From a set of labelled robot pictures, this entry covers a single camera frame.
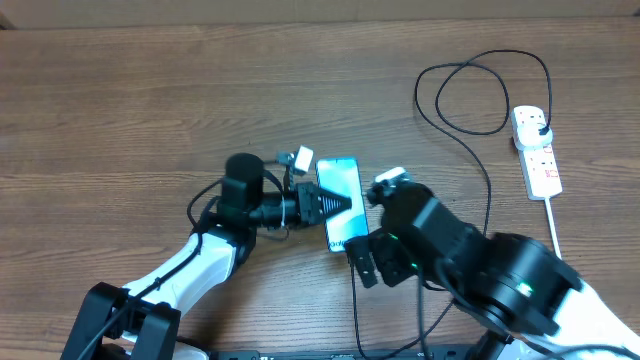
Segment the blue Samsung Galaxy smartphone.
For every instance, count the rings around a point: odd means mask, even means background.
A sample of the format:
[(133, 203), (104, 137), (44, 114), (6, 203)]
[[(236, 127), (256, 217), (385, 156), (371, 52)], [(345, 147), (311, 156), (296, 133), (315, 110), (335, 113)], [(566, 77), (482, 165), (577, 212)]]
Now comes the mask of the blue Samsung Galaxy smartphone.
[(328, 250), (344, 252), (345, 243), (368, 234), (358, 162), (355, 158), (320, 159), (316, 162)]

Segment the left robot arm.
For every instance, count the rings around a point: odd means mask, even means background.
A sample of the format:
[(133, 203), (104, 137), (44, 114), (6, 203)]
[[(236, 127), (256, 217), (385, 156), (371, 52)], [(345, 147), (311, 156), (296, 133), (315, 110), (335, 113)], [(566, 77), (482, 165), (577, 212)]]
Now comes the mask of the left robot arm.
[(124, 287), (100, 282), (91, 288), (63, 358), (173, 358), (182, 316), (246, 262), (258, 229), (319, 225), (353, 204), (352, 191), (280, 181), (248, 153), (231, 156), (216, 183), (220, 195), (188, 217), (192, 230), (178, 253)]

